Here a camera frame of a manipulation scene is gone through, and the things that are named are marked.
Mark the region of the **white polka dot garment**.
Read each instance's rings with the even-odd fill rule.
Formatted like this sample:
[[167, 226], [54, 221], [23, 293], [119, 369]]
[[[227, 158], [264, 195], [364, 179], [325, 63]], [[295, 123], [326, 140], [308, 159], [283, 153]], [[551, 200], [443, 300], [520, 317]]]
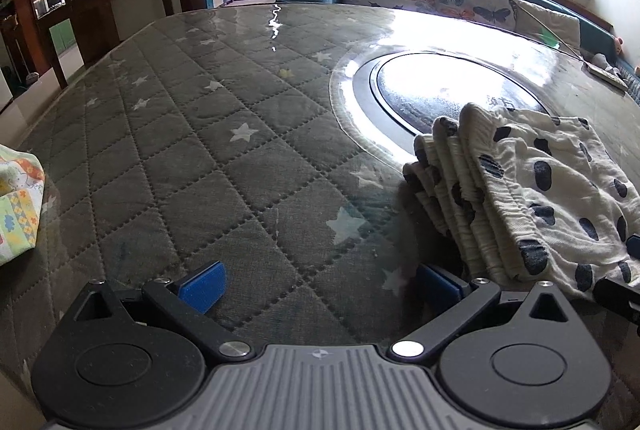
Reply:
[[467, 276], [585, 300], [602, 279], [638, 287], [639, 191], [585, 118], [469, 103], [413, 151], [402, 173]]

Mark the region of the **grey star quilted mat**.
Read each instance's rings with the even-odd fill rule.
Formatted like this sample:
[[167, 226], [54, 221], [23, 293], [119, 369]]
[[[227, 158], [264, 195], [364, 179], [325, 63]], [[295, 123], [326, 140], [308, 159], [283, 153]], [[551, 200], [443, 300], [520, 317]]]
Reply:
[[[346, 59], [458, 53], [589, 121], [639, 190], [639, 106], [585, 62], [457, 19], [348, 5], [158, 20], [70, 85], [17, 152], [44, 171], [36, 246], [1, 269], [1, 368], [51, 429], [634, 429], [639, 311], [551, 281], [501, 296], [431, 362], [420, 265], [471, 283], [392, 166], [338, 124]], [[206, 315], [253, 358], [204, 358], [141, 288], [220, 261]]]

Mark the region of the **colourful patterned cloth bundle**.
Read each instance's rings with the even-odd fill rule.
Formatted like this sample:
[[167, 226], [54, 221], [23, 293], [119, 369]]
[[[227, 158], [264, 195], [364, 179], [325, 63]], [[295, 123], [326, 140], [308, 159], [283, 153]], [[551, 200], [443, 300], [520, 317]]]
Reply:
[[1, 146], [0, 155], [1, 264], [36, 246], [44, 171], [35, 155]]

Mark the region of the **round black induction cooktop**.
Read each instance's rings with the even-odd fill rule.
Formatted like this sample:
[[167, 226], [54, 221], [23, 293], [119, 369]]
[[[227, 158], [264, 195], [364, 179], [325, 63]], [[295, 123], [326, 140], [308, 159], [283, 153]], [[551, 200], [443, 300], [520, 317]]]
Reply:
[[431, 50], [348, 58], [332, 74], [330, 100], [347, 135], [392, 166], [413, 160], [414, 138], [429, 135], [436, 118], [458, 119], [469, 103], [548, 111], [524, 80], [503, 68]]

